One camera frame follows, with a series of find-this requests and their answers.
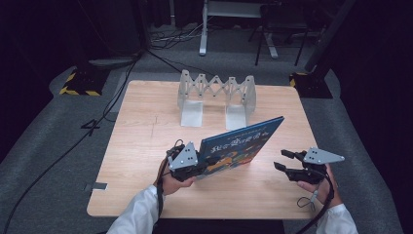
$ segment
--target book cover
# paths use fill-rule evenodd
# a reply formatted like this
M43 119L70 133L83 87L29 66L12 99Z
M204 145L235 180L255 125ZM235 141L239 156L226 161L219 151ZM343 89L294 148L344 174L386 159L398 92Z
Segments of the book cover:
M202 175L197 176L197 179L251 162L283 119L281 116L203 139L199 161L216 162L216 164L208 166Z

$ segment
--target white sleeve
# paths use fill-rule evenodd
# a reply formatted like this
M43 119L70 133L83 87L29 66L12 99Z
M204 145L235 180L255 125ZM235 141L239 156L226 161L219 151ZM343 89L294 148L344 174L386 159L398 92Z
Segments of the white sleeve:
M344 204L329 208L319 219L317 233L356 234L357 228Z
M131 199L125 211L112 223L107 233L151 234L156 221L158 221L157 189L154 185L150 185Z

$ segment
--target white desk in background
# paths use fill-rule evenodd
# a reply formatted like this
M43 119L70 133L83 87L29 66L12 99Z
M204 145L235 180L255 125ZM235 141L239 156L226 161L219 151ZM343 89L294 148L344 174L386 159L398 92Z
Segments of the white desk in background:
M201 36L200 56L207 54L207 17L237 17L237 18L261 18L259 8L262 3L244 2L218 2L204 0L203 33ZM272 34L265 35L268 48L273 59L279 55L274 47Z

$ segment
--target wooden table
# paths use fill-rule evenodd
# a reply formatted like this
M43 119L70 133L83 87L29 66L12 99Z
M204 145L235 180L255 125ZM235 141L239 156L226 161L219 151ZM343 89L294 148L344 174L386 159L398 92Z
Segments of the wooden table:
M225 132L225 96L204 99L203 125L181 127L177 106L178 82L131 81L110 138L88 205L93 216L117 216L131 198L155 180L166 151L178 139L193 141ZM315 213L296 205L311 194L274 168L274 161L301 169L298 160L281 156L282 149L317 146L294 88L256 86L257 105L249 124L284 116L285 120L255 159L247 165L196 181L169 195L162 217L301 219Z

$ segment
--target wooden tabletop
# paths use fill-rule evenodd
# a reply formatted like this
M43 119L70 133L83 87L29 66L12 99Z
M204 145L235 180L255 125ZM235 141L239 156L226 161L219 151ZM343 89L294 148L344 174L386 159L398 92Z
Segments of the wooden tabletop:
M107 189L93 191L89 215L119 215L137 192L154 182L166 151L178 139L185 144L193 141L199 149L203 138L226 132L222 94L205 94L201 127L181 127L178 87L178 82L129 83L96 180L107 183ZM273 163L302 169L298 160L281 156L281 150L317 147L299 96L291 87L255 89L257 104L248 124L283 116L278 130L251 163L197 180L190 188L169 195L162 217L297 219L315 215L309 206L296 205L300 197L311 194L289 181Z

